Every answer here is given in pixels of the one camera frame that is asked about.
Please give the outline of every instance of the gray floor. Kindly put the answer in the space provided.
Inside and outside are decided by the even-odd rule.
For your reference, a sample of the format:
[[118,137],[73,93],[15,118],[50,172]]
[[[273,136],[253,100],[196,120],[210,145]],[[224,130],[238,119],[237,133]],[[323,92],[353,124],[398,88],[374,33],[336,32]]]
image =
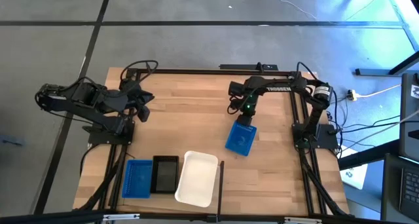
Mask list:
[[[288,0],[318,20],[344,21],[371,0]],[[0,20],[95,20],[102,0],[0,0]],[[313,20],[279,0],[110,0],[105,20]],[[349,21],[397,21],[388,0],[374,0]],[[26,141],[0,145],[0,215],[31,212],[61,119],[33,101],[43,83],[67,85],[79,74],[91,27],[0,27],[0,134]],[[343,96],[369,94],[399,78],[355,77],[358,67],[391,68],[414,53],[402,29],[313,27],[102,27],[87,75],[104,83],[109,67],[156,59],[161,67],[217,68],[219,64],[310,66]],[[370,124],[399,114],[400,90],[348,102],[346,124]],[[87,134],[73,123],[46,212],[67,211],[78,184]],[[374,132],[344,138],[356,140]],[[364,141],[379,145],[398,129]],[[355,146],[356,150],[366,147]]]

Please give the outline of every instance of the concrete floor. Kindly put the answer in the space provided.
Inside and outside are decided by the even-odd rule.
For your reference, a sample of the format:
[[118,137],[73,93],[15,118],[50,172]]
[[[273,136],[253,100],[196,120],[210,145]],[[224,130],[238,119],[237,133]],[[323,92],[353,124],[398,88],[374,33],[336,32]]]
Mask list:
[[[345,21],[371,0],[288,1],[318,20]],[[96,20],[101,2],[0,0],[0,20]],[[313,19],[279,0],[110,0],[105,20]],[[398,19],[388,0],[374,0],[349,21]],[[33,95],[43,83],[67,85],[77,78],[91,34],[91,27],[0,27],[0,134],[26,141],[23,147],[0,145],[1,216],[32,211],[62,121],[40,111]],[[284,71],[302,61],[343,96],[347,89],[369,94],[400,83],[399,78],[355,77],[353,72],[358,67],[391,68],[413,53],[405,32],[393,28],[102,27],[87,75],[104,83],[109,67],[141,59],[156,59],[161,67],[213,69],[219,64],[262,62],[278,64]],[[346,124],[372,124],[398,115],[399,102],[399,90],[348,102]],[[81,126],[71,125],[46,212],[72,207],[88,137]],[[371,132],[345,138],[356,140]],[[393,128],[364,143],[379,145],[397,137],[398,128]]]

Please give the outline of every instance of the blue grid tray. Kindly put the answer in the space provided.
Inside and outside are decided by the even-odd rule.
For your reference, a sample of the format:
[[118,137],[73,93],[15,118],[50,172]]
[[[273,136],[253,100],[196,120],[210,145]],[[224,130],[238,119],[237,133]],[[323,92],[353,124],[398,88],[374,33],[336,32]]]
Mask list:
[[243,126],[234,121],[225,147],[239,155],[248,156],[255,135],[256,128],[254,126]]
[[150,198],[152,160],[128,160],[126,163],[123,198]]

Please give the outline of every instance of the white plastic container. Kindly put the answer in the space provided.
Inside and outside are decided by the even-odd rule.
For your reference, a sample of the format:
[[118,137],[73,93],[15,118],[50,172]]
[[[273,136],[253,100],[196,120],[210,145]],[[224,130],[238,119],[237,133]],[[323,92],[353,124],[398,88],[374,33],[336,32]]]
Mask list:
[[214,155],[187,151],[175,193],[178,202],[206,208],[211,204],[218,159]]

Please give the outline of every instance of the wooden tabletop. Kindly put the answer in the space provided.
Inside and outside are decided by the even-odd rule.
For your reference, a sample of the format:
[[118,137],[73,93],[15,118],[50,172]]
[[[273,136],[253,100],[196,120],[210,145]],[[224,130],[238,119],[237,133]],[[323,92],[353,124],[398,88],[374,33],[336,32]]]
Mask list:
[[[118,88],[122,68],[109,69],[105,85]],[[306,216],[306,199],[298,153],[293,147],[293,115],[289,94],[259,97],[252,125],[257,134],[248,157],[225,149],[238,114],[227,114],[228,86],[249,76],[153,74],[141,83],[155,99],[147,104],[149,120],[136,119],[130,156],[152,159],[154,155],[177,155],[179,168],[187,151],[215,155],[225,162],[221,214]],[[322,115],[321,123],[327,123]],[[97,189],[109,154],[109,145],[100,145],[86,157],[73,207],[82,206]],[[348,205],[334,155],[317,149],[323,186],[345,212]],[[173,195],[152,195],[150,199],[118,200],[118,211],[158,213],[217,213],[219,171],[211,205],[199,208],[175,201]],[[319,213],[317,193],[311,184],[314,209]]]

